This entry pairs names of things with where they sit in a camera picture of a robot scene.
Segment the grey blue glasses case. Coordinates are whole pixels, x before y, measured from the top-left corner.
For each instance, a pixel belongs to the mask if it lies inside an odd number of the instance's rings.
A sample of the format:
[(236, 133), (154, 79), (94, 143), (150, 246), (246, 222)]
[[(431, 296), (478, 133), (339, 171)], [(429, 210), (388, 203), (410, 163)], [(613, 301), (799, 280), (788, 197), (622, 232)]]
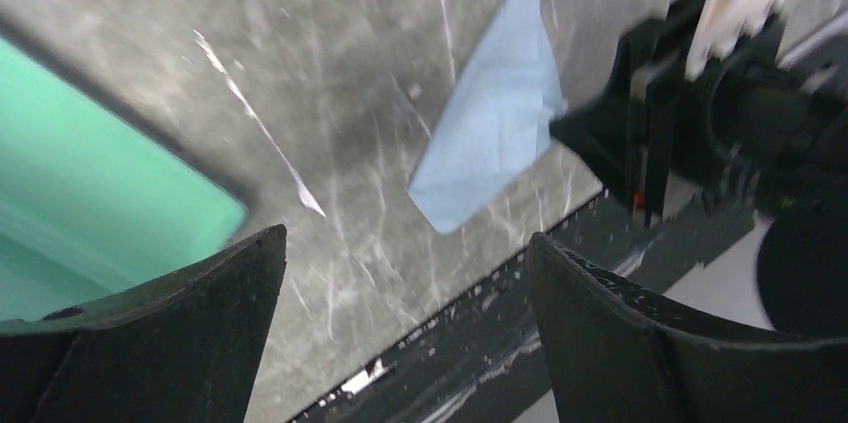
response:
[(1, 316), (37, 320), (205, 259), (246, 206), (1, 45)]

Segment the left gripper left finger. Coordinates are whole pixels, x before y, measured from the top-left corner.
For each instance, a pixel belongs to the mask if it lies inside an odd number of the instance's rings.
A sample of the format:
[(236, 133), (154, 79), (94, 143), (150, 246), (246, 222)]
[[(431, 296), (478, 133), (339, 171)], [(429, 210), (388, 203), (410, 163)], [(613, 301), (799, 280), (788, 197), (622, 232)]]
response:
[(129, 290), (1, 325), (5, 422), (240, 422), (286, 266), (284, 226)]

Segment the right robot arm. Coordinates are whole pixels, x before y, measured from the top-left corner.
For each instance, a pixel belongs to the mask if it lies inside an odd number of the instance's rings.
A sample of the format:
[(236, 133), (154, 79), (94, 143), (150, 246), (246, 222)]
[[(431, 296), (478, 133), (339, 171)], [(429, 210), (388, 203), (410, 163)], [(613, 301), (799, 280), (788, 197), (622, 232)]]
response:
[(847, 333), (847, 29), (837, 20), (778, 58), (770, 14), (689, 78), (685, 57), (706, 0), (675, 0), (619, 40), (610, 78), (555, 119), (574, 151), (644, 226), (699, 199), (771, 222), (756, 284), (774, 328)]

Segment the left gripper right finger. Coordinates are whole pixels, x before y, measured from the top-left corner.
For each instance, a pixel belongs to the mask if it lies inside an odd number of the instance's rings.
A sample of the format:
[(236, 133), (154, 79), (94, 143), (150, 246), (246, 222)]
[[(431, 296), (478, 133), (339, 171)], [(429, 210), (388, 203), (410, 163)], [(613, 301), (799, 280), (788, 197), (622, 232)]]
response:
[(528, 246), (531, 305), (563, 422), (843, 422), (847, 342), (726, 320)]

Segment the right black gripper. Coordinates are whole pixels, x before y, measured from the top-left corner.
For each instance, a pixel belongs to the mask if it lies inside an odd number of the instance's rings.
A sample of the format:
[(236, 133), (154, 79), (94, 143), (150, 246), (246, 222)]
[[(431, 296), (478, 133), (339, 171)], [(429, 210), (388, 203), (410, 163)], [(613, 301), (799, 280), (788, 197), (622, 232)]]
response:
[(706, 0), (676, 0), (627, 35), (626, 98), (601, 95), (549, 124), (645, 225), (693, 199), (765, 213), (847, 176), (847, 18), (790, 51), (770, 14), (696, 77), (686, 56)]

